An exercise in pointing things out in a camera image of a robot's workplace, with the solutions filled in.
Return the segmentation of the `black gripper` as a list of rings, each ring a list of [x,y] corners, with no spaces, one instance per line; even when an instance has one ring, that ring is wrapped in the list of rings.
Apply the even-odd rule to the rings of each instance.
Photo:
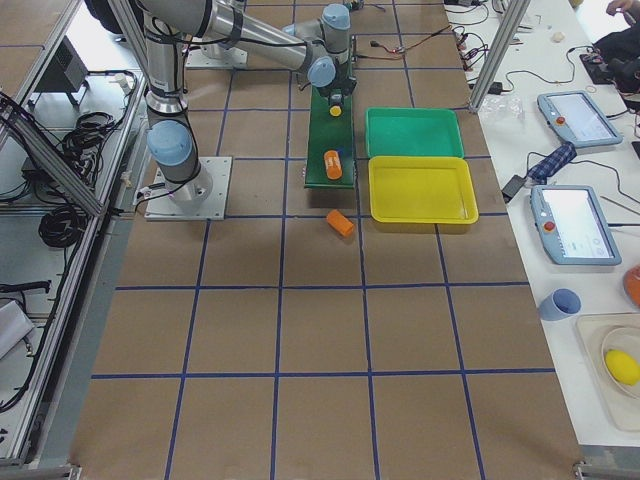
[[[330,98],[334,94],[343,97],[351,96],[357,85],[356,77],[353,74],[352,64],[345,62],[336,66],[334,79],[327,85],[319,88],[319,94],[324,98]]]

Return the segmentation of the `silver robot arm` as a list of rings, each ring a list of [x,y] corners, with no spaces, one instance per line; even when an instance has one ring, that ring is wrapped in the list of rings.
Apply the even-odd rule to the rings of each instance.
[[[150,88],[148,148],[169,190],[195,183],[204,170],[189,124],[185,69],[244,69],[253,56],[289,69],[311,89],[306,186],[352,186],[356,79],[348,6],[329,4],[318,18],[281,29],[247,15],[241,1],[142,1],[139,7]]]

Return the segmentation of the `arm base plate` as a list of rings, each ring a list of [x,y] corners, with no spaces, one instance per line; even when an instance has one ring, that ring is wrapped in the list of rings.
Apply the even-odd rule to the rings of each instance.
[[[192,45],[186,60],[187,69],[233,70],[247,68],[248,54],[236,47]]]
[[[154,189],[145,203],[147,221],[220,221],[225,218],[231,178],[231,157],[200,157],[200,172],[184,186],[166,183],[160,168],[155,171]]]

